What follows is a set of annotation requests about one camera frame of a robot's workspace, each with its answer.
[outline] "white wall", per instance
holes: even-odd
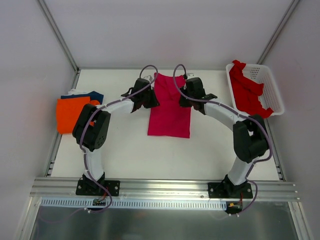
[[[73,70],[35,0],[0,1],[0,239],[11,240]]]
[[[258,61],[291,0],[46,0],[80,67]]]
[[[320,1],[301,1],[265,64],[285,103],[286,112],[270,120],[277,149],[320,239]]]

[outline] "red cloth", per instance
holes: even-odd
[[[258,98],[263,94],[264,84],[256,83],[243,75],[245,63],[238,60],[233,63],[229,74],[236,107],[250,115],[259,114],[264,119],[268,118],[274,111],[270,107],[264,109]]]
[[[186,83],[183,76],[177,76],[175,79],[179,88]],[[176,89],[174,79],[158,74],[154,91],[160,106],[151,108],[148,135],[189,139],[191,107],[180,107],[180,93]]]

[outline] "folded cloth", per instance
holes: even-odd
[[[100,103],[97,100],[90,101],[89,96],[57,100],[56,128],[60,134],[72,133],[82,108],[86,104],[99,105]]]
[[[177,76],[179,88],[185,85],[183,76]],[[148,135],[190,138],[191,108],[180,107],[180,93],[170,76],[158,74],[154,91],[160,106],[151,108]]]
[[[96,91],[83,92],[83,91],[78,91],[76,89],[72,89],[71,91],[69,91],[68,95],[62,95],[61,99],[72,99],[72,98],[82,98],[82,97],[90,97],[91,101],[97,100],[100,104],[102,104],[102,101],[104,99],[104,95]]]
[[[246,64],[233,61],[229,75],[236,107],[250,115],[259,114],[264,119],[268,118],[274,111],[269,107],[264,109],[259,101],[259,96],[263,94],[264,84],[256,83],[248,79],[243,74]]]

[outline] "pink cloth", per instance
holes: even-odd
[[[179,88],[186,83],[183,76],[175,79]],[[151,108],[148,135],[189,139],[191,107],[180,107],[180,93],[174,79],[159,74],[154,83],[154,91],[160,106]]]

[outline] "white basket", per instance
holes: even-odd
[[[232,104],[233,107],[237,109],[229,74],[233,66],[233,63],[228,64],[225,69],[228,78]],[[264,84],[263,94],[259,96],[259,101],[261,102],[264,109],[272,108],[273,113],[271,114],[271,116],[281,115],[285,112],[284,103],[280,97],[279,89],[269,67],[259,64],[247,64],[245,65],[245,68],[242,70],[242,72],[246,78],[251,79],[258,84]]]

